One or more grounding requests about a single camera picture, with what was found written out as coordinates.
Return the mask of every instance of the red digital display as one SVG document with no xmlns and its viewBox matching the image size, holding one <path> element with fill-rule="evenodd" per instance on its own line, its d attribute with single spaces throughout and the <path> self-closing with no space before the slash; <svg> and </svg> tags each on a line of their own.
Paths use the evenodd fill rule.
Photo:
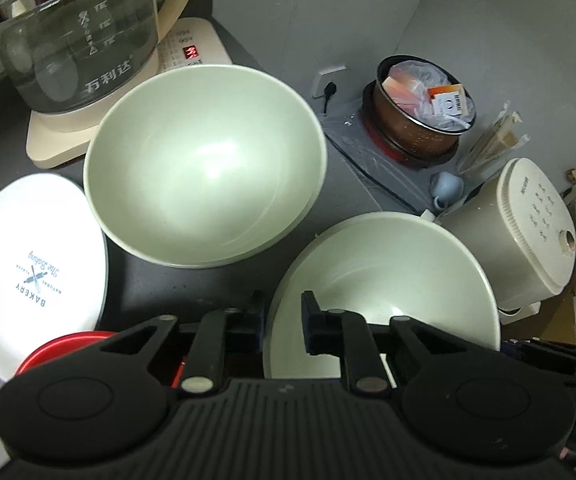
<svg viewBox="0 0 576 480">
<path fill-rule="evenodd" d="M 193 57 L 199 57 L 199 51 L 194 45 L 184 46 L 183 53 L 185 54 L 185 59 L 192 59 Z"/>
</svg>

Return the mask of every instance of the screw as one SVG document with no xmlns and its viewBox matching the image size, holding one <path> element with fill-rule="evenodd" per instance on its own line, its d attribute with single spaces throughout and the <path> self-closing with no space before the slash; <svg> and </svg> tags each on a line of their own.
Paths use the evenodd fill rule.
<svg viewBox="0 0 576 480">
<path fill-rule="evenodd" d="M 378 394 L 388 388 L 388 383 L 380 377 L 362 377 L 355 386 L 365 394 Z"/>
<path fill-rule="evenodd" d="M 181 383 L 181 389 L 189 394 L 204 394 L 213 387 L 212 380 L 202 376 L 188 377 Z"/>
</svg>

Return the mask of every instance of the cable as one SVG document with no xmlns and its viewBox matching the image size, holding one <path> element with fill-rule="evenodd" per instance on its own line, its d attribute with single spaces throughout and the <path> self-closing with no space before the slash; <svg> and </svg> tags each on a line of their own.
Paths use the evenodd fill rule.
<svg viewBox="0 0 576 480">
<path fill-rule="evenodd" d="M 337 85 L 335 85 L 334 83 L 330 82 L 327 85 L 325 85 L 324 88 L 324 96 L 325 96 L 325 100 L 324 100 L 324 115 L 327 114 L 327 104 L 328 101 L 330 101 L 330 98 L 335 95 L 337 93 Z M 362 168 L 357 162 L 354 161 L 354 159 L 348 155 L 343 149 L 341 149 L 341 147 L 324 131 L 324 135 L 325 138 L 327 140 L 330 141 L 330 143 L 335 147 L 335 149 L 337 150 L 337 152 L 341 153 L 341 155 L 343 155 L 343 158 L 345 160 L 347 160 L 348 162 L 350 162 L 350 164 L 352 164 L 364 177 L 366 177 L 368 180 L 370 180 L 373 184 L 375 184 L 376 186 L 380 187 L 381 189 L 383 189 L 386 193 L 388 193 L 392 198 L 394 198 L 395 200 L 398 200 L 398 202 L 401 202 L 402 205 L 404 205 L 405 207 L 407 207 L 408 209 L 410 209 L 414 214 L 416 214 L 417 216 L 421 215 L 421 211 L 417 210 L 415 207 L 413 207 L 413 205 L 408 202 L 407 200 L 404 200 L 403 198 L 401 198 L 397 193 L 395 193 L 393 190 L 391 190 L 389 187 L 384 186 L 382 183 L 380 183 L 375 177 L 373 177 L 371 174 L 369 174 L 366 170 L 364 170 L 364 168 Z"/>
</svg>

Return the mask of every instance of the wall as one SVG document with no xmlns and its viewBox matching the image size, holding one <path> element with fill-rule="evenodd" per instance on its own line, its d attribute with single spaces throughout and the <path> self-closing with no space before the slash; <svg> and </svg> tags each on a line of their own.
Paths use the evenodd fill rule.
<svg viewBox="0 0 576 480">
<path fill-rule="evenodd" d="M 421 0 L 397 51 L 461 79 L 479 127 L 509 100 L 531 137 L 521 156 L 566 188 L 563 172 L 576 165 L 576 0 Z"/>
<path fill-rule="evenodd" d="M 304 96 L 318 70 L 346 64 L 335 96 L 342 102 L 358 96 L 394 51 L 418 1 L 215 0 L 214 14 L 261 66 Z"/>
</svg>

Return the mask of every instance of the gray countertop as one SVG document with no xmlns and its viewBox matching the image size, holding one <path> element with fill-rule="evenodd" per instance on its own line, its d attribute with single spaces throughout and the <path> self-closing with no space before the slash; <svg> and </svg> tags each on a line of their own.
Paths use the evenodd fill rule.
<svg viewBox="0 0 576 480">
<path fill-rule="evenodd" d="M 260 68 L 237 40 L 214 24 L 234 63 Z M 9 81 L 1 81 L 0 190 L 41 171 L 25 154 L 29 117 Z M 82 186 L 82 158 L 52 171 Z M 327 175 L 312 210 L 293 232 L 257 256 L 216 269 L 169 269 L 125 253 L 108 240 L 108 293 L 99 328 L 122 330 L 163 313 L 175 314 L 183 322 L 198 321 L 209 310 L 243 303 L 255 289 L 271 299 L 289 265 L 315 235 L 341 220 L 379 209 L 343 158 L 328 146 Z M 6 459 L 0 443 L 0 466 Z"/>
</svg>

